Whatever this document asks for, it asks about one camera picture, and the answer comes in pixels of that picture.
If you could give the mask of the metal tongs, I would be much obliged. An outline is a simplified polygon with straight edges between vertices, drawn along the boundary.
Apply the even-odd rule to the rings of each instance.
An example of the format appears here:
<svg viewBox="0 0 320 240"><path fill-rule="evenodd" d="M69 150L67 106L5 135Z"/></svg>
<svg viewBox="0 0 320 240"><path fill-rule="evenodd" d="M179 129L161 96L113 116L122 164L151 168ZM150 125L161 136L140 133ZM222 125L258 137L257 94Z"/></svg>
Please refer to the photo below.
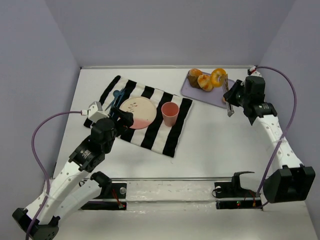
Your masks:
<svg viewBox="0 0 320 240"><path fill-rule="evenodd" d="M222 80L222 89L223 89L223 94L227 93L229 91L229 78L228 74L223 74L220 79ZM226 102L226 108L227 108L227 115L231 117L235 112L233 106L227 102L227 99L225 98Z"/></svg>

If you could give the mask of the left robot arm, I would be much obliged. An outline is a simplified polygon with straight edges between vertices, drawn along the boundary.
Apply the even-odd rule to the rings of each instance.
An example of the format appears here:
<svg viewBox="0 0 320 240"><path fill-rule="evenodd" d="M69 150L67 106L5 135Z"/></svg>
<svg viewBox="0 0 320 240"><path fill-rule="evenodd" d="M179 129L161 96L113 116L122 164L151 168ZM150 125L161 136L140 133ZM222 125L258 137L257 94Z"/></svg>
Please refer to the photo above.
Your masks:
<svg viewBox="0 0 320 240"><path fill-rule="evenodd" d="M25 208L17 208L12 214L27 240L52 240L59 231L60 220L96 197L100 188L112 182L94 169L111 152L116 137L133 125L134 115L115 106L105 113L99 105L91 105L79 114L87 116L94 125L54 180L50 180L42 165L35 144L31 145L45 177L45 188L32 203Z"/></svg>

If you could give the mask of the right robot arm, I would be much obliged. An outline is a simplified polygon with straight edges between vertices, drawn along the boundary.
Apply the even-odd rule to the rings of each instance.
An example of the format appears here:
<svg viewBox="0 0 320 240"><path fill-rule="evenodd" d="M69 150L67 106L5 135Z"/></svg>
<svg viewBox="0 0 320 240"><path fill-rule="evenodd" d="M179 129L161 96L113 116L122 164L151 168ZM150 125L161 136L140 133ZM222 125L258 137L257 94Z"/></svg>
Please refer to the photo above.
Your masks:
<svg viewBox="0 0 320 240"><path fill-rule="evenodd" d="M265 101L266 82L261 76L248 76L237 80L231 87L222 84L227 114L241 107L251 126L260 134L270 154L258 193L271 203L304 201L311 189L316 173L296 156L282 130L275 107Z"/></svg>

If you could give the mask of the orange bagel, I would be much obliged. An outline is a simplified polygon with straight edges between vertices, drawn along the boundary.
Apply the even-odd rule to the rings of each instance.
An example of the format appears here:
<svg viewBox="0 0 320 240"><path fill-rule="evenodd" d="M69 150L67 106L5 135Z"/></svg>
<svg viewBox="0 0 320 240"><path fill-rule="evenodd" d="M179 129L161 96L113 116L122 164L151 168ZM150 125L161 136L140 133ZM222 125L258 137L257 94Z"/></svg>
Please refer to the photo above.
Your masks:
<svg viewBox="0 0 320 240"><path fill-rule="evenodd" d="M210 75L210 82L214 88L221 87L228 77L227 72L223 68L215 69Z"/></svg>

